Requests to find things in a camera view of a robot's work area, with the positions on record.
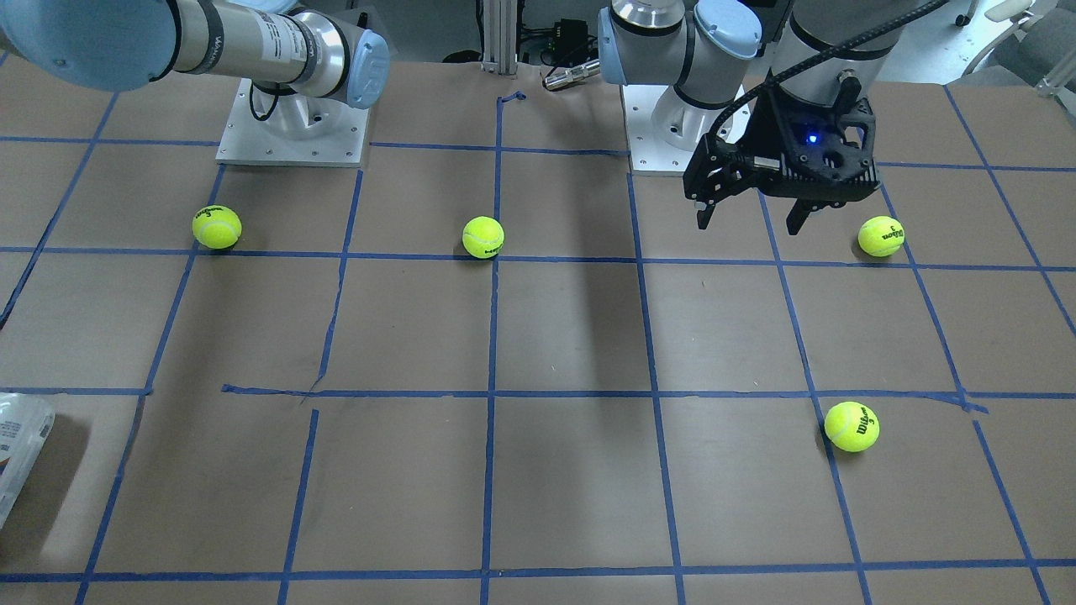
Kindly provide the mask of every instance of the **metal post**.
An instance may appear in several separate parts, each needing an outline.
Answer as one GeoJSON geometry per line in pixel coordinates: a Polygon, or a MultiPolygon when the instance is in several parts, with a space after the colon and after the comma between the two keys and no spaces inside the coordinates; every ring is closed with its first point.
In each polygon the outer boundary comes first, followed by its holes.
{"type": "Polygon", "coordinates": [[[482,69],[515,75],[516,0],[482,0],[482,69]]]}
{"type": "Polygon", "coordinates": [[[1043,76],[1042,82],[1035,86],[1039,97],[1053,97],[1068,84],[1068,81],[1076,76],[1076,47],[1068,51],[1065,56],[1053,66],[1053,69],[1043,76]]]}

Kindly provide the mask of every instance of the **tennis ball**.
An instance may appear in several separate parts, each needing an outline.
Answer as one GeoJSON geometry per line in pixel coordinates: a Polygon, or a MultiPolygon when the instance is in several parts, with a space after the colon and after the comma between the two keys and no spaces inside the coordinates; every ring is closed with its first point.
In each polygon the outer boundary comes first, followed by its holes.
{"type": "Polygon", "coordinates": [[[891,216],[875,216],[860,227],[859,241],[870,256],[889,256],[904,245],[904,226],[891,216]]]}
{"type": "Polygon", "coordinates": [[[476,258],[490,258],[505,244],[505,229],[489,216],[471,219],[464,227],[464,248],[476,258]]]}
{"type": "Polygon", "coordinates": [[[207,206],[190,222],[195,239],[206,248],[221,250],[235,245],[243,233],[239,215],[223,206],[207,206]]]}
{"type": "Polygon", "coordinates": [[[825,436],[846,452],[861,452],[878,440],[878,417],[859,402],[844,402],[825,414],[825,436]]]}

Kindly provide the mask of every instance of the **clear plastic container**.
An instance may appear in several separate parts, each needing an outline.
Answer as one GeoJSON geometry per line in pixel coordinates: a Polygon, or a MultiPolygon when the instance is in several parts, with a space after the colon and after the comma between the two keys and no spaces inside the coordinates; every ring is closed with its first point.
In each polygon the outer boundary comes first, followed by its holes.
{"type": "Polygon", "coordinates": [[[56,412],[47,402],[0,393],[0,527],[38,460],[56,412]]]}

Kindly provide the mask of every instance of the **blue joint cap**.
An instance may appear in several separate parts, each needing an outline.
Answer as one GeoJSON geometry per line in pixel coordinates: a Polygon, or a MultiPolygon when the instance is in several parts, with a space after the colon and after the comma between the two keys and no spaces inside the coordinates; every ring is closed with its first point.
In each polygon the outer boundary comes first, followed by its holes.
{"type": "Polygon", "coordinates": [[[601,62],[601,79],[609,84],[627,85],[624,64],[620,61],[617,37],[609,6],[598,11],[598,60],[601,62]]]}
{"type": "Polygon", "coordinates": [[[348,104],[370,109],[381,98],[388,82],[388,43],[367,29],[358,39],[348,75],[348,104]]]}
{"type": "Polygon", "coordinates": [[[228,2],[261,11],[263,13],[275,13],[278,15],[283,15],[299,3],[297,0],[228,0],[228,2]]]}
{"type": "Polygon", "coordinates": [[[730,55],[747,60],[759,53],[762,24],[745,4],[736,0],[698,0],[695,20],[706,37],[730,55]]]}
{"type": "Polygon", "coordinates": [[[0,28],[46,72],[113,93],[162,75],[178,43],[164,0],[0,0],[0,28]]]}

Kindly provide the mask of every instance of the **metal base plate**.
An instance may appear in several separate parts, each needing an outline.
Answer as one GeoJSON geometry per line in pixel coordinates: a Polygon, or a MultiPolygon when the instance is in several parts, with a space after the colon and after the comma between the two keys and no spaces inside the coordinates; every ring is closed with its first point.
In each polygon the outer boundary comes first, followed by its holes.
{"type": "MultiPolygon", "coordinates": [[[[656,132],[650,116],[654,113],[657,99],[668,86],[633,84],[621,86],[624,101],[624,123],[627,128],[627,146],[632,152],[632,170],[654,175],[683,174],[693,151],[684,151],[666,143],[656,132]]],[[[744,94],[740,86],[739,94],[744,94]]],[[[738,141],[747,130],[751,116],[748,109],[733,115],[733,125],[726,141],[738,141]]]]}
{"type": "Polygon", "coordinates": [[[321,136],[309,139],[287,139],[268,122],[254,119],[246,98],[250,80],[242,80],[231,104],[228,124],[221,136],[216,160],[221,164],[243,166],[325,166],[360,168],[366,151],[369,110],[353,109],[335,103],[343,112],[339,123],[321,136]]]}

